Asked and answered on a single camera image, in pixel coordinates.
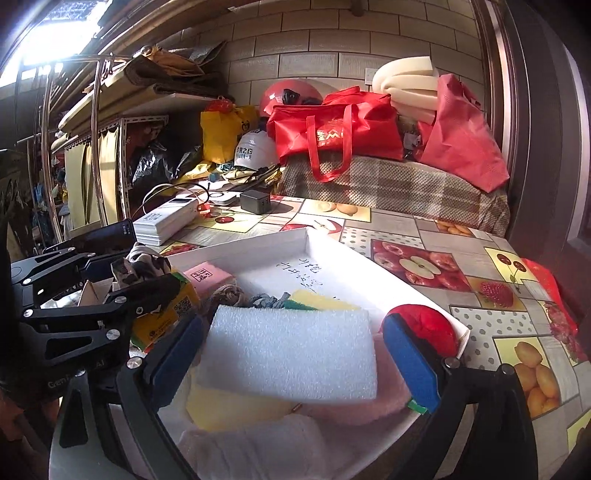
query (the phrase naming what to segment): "foam roll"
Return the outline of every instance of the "foam roll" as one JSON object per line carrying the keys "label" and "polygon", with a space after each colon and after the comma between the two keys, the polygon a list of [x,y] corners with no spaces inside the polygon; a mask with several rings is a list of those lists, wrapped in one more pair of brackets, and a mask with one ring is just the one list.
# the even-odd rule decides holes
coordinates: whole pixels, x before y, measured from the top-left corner
{"label": "foam roll", "polygon": [[429,57],[409,57],[407,59],[394,60],[383,65],[375,73],[372,81],[372,89],[376,93],[383,93],[384,80],[396,75],[433,75],[433,65]]}
{"label": "foam roll", "polygon": [[388,82],[385,82],[385,86],[384,93],[389,93],[393,102],[425,110],[437,110],[437,92],[430,92],[428,90],[401,90],[399,88],[389,87]]}
{"label": "foam roll", "polygon": [[435,121],[436,112],[433,110],[426,110],[424,108],[408,106],[398,102],[392,102],[392,106],[397,110],[397,112],[400,115],[410,117],[414,120],[419,120],[429,125],[432,125]]}

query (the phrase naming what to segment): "charger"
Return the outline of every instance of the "charger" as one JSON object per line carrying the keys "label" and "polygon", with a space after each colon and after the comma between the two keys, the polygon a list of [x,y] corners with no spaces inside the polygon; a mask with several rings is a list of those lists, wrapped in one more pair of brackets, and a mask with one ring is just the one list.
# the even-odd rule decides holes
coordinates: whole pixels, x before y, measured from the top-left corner
{"label": "charger", "polygon": [[257,190],[247,190],[240,194],[240,208],[255,215],[271,211],[271,195]]}

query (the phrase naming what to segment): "table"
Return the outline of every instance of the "table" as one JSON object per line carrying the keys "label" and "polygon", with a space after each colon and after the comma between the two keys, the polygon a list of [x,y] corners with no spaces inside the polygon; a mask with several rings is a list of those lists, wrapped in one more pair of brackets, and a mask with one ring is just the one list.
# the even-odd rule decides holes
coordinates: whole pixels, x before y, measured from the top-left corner
{"label": "table", "polygon": [[462,356],[466,366],[496,370],[501,363],[529,363],[526,357],[532,354],[531,365],[554,374],[553,396],[547,397],[548,389],[544,393],[539,385],[526,389],[539,477],[555,473],[591,419],[591,364],[573,359],[552,334],[551,325],[562,320],[560,309],[505,239],[405,213],[294,197],[271,200],[271,213],[262,216],[240,207],[214,208],[212,218],[188,225],[162,252],[170,255],[301,226],[325,232],[464,323],[471,330]]}

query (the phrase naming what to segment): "red tote bag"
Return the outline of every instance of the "red tote bag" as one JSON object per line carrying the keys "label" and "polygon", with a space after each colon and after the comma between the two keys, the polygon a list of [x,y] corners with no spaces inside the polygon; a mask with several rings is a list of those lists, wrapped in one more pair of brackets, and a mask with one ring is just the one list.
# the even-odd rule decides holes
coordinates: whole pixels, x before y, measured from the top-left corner
{"label": "red tote bag", "polygon": [[[353,110],[356,105],[276,106],[267,122],[281,164],[294,153],[308,153],[314,178],[322,183],[346,172],[353,155]],[[328,173],[320,171],[318,150],[342,150],[343,163]]]}
{"label": "red tote bag", "polygon": [[353,153],[373,157],[402,159],[402,141],[396,126],[397,112],[389,95],[363,92],[352,87],[328,95],[322,105],[278,105],[267,122],[267,133],[275,140],[277,154],[285,164],[286,156],[309,152],[307,117],[317,127],[317,148],[341,150],[343,116],[351,105],[351,142]]}
{"label": "red tote bag", "polygon": [[437,118],[419,162],[457,175],[487,193],[509,179],[473,93],[452,74],[439,77]]}

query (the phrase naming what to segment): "window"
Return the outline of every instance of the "window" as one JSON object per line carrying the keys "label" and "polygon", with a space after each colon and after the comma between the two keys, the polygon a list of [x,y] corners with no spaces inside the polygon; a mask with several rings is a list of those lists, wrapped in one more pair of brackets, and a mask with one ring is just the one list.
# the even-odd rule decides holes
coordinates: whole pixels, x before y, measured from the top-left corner
{"label": "window", "polygon": [[[31,65],[80,53],[100,30],[98,21],[110,2],[62,2],[22,41],[0,77],[0,87],[16,82],[21,60],[25,65]],[[85,9],[77,11],[77,4],[83,4]],[[61,64],[56,65],[56,70],[61,70]],[[29,70],[23,73],[22,78],[34,76],[35,70]]]}

